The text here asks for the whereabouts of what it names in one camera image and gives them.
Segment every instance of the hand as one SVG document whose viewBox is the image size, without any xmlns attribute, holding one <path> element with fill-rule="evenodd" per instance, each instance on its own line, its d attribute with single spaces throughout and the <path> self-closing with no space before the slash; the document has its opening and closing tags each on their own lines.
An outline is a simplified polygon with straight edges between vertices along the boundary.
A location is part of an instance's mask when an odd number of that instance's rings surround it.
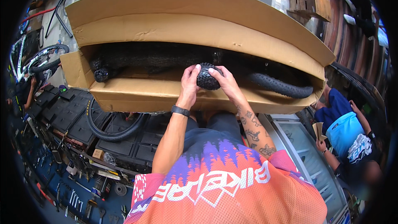
<svg viewBox="0 0 398 224">
<path fill-rule="evenodd" d="M 37 83 L 37 81 L 36 81 L 36 77 L 32 77 L 32 80 L 30 81 L 30 88 L 35 88 L 35 86 L 36 86 L 36 83 Z"/>
<path fill-rule="evenodd" d="M 357 105 L 355 105 L 353 100 L 350 100 L 349 102 L 351 104 L 351 108 L 352 108 L 353 112 L 355 112 L 355 113 L 360 112 L 360 110 L 358 109 Z"/>
<path fill-rule="evenodd" d="M 219 68 L 224 76 L 222 76 L 218 71 L 213 68 L 209 68 L 209 74 L 214 77 L 219 83 L 222 90 L 228 96 L 229 100 L 237 105 L 241 101 L 246 101 L 245 96 L 240 90 L 238 84 L 235 81 L 234 76 L 228 71 L 224 66 L 216 66 Z"/>
<path fill-rule="evenodd" d="M 184 74 L 181 78 L 181 92 L 178 97 L 176 106 L 187 110 L 191 110 L 191 107 L 196 102 L 196 93 L 200 89 L 196 85 L 196 78 L 200 72 L 201 66 L 199 64 L 187 67 L 184 70 Z"/>
<path fill-rule="evenodd" d="M 320 152 L 324 152 L 326 150 L 326 143 L 325 141 L 320 141 L 319 139 L 316 140 L 316 148 Z"/>
</svg>

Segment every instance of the bike stand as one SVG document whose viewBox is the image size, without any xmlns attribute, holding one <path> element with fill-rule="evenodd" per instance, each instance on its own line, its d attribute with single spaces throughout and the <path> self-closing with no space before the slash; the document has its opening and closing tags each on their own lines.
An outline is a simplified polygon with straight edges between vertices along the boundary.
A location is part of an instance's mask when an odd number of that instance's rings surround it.
<svg viewBox="0 0 398 224">
<path fill-rule="evenodd" d="M 46 36 L 45 36 L 45 38 L 47 38 L 47 36 L 48 36 L 49 29 L 50 29 L 51 22 L 52 22 L 52 18 L 54 17 L 54 14 L 55 14 L 55 16 L 58 18 L 58 21 L 61 23 L 61 25 L 62 25 L 62 27 L 64 28 L 64 30 L 67 32 L 68 36 L 69 36 L 70 38 L 73 37 L 72 33 L 68 30 L 67 26 L 66 26 L 65 23 L 62 21 L 61 17 L 58 15 L 58 8 L 59 8 L 60 5 L 62 4 L 62 1 L 63 1 L 63 0 L 58 0 L 57 7 L 55 8 L 54 12 L 52 13 L 52 16 L 51 16 L 51 19 L 50 19 L 50 23 L 49 23 L 49 25 L 48 25 L 48 27 L 47 27 L 47 31 L 46 31 Z"/>
</svg>

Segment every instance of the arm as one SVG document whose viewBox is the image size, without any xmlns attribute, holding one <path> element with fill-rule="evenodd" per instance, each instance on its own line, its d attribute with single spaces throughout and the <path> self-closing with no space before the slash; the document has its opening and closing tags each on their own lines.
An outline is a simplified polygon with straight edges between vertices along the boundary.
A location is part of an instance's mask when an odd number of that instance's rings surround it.
<svg viewBox="0 0 398 224">
<path fill-rule="evenodd" d="M 29 91 L 29 95 L 27 96 L 27 101 L 26 104 L 23 105 L 25 111 L 30 107 L 30 105 L 32 104 L 32 99 L 33 99 L 33 91 L 35 90 L 35 85 L 36 85 L 36 78 L 33 77 L 31 82 L 30 82 L 30 91 Z"/>
<path fill-rule="evenodd" d="M 196 101 L 196 93 L 199 89 L 196 86 L 196 77 L 200 71 L 200 65 L 192 65 L 185 69 L 181 78 L 181 92 L 176 106 L 190 110 Z M 166 132 L 159 142 L 152 162 L 152 173 L 166 175 L 184 149 L 185 130 L 188 117 L 173 113 Z"/>
<path fill-rule="evenodd" d="M 350 100 L 349 102 L 351 103 L 352 111 L 357 114 L 357 119 L 361 123 L 361 126 L 362 126 L 363 130 L 365 131 L 365 134 L 369 135 L 369 133 L 372 131 L 371 126 L 369 125 L 369 122 L 366 120 L 365 116 L 363 116 L 362 112 L 355 105 L 354 101 Z"/>
<path fill-rule="evenodd" d="M 324 141 L 316 140 L 316 147 L 320 152 L 323 152 L 326 161 L 331 166 L 333 171 L 336 171 L 337 167 L 340 165 L 340 162 L 328 149 L 326 149 L 326 143 Z"/>
<path fill-rule="evenodd" d="M 250 148 L 259 152 L 263 157 L 269 158 L 276 152 L 275 144 L 265 128 L 251 109 L 249 102 L 238 87 L 235 78 L 224 66 L 217 66 L 221 69 L 224 77 L 214 69 L 210 68 L 209 73 L 220 83 L 221 88 L 229 100 L 236 106 L 245 130 Z"/>
</svg>

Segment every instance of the logo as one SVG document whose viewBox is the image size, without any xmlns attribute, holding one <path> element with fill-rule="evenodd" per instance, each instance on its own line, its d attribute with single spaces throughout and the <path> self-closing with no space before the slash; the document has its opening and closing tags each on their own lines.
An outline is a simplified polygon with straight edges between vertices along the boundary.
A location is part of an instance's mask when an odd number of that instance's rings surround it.
<svg viewBox="0 0 398 224">
<path fill-rule="evenodd" d="M 139 180 L 142 180 L 144 185 L 146 185 L 145 175 L 137 175 L 136 181 L 137 177 L 140 177 Z M 238 190 L 251 187 L 254 183 L 267 183 L 270 179 L 268 160 L 266 160 L 258 169 L 251 167 L 243 169 L 240 177 L 233 172 L 211 171 L 207 175 L 204 173 L 201 174 L 197 181 L 188 181 L 186 186 L 181 187 L 178 184 L 172 183 L 161 185 L 153 196 L 152 201 L 164 202 L 166 199 L 168 201 L 189 199 L 194 205 L 198 201 L 204 201 L 215 208 L 222 197 L 233 198 Z M 142 189 L 134 189 L 134 195 L 137 196 L 139 201 L 143 200 L 142 194 L 144 191 L 145 186 Z M 148 204 L 144 204 L 143 206 L 141 204 L 138 206 L 134 205 L 129 215 L 140 211 L 143 212 L 147 207 Z"/>
<path fill-rule="evenodd" d="M 364 156 L 372 153 L 372 143 L 369 137 L 363 134 L 358 135 L 353 145 L 348 150 L 348 156 L 350 163 L 359 162 Z"/>
</svg>

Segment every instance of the red tube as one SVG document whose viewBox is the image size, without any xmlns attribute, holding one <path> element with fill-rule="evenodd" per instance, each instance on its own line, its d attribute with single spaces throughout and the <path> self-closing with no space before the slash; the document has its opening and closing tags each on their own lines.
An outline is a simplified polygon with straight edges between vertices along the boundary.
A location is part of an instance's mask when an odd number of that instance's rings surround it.
<svg viewBox="0 0 398 224">
<path fill-rule="evenodd" d="M 24 23 L 24 22 L 28 21 L 29 19 L 34 18 L 34 17 L 37 17 L 37 16 L 39 16 L 39 15 L 41 15 L 41 14 L 44 14 L 44 13 L 53 11 L 53 10 L 55 10 L 55 8 L 56 8 L 56 7 L 51 8 L 51 9 L 48 9 L 48 10 L 45 10 L 45 11 L 38 12 L 38 13 L 36 13 L 36 14 L 33 14 L 32 16 L 29 16 L 29 17 L 25 18 L 21 23 Z"/>
</svg>

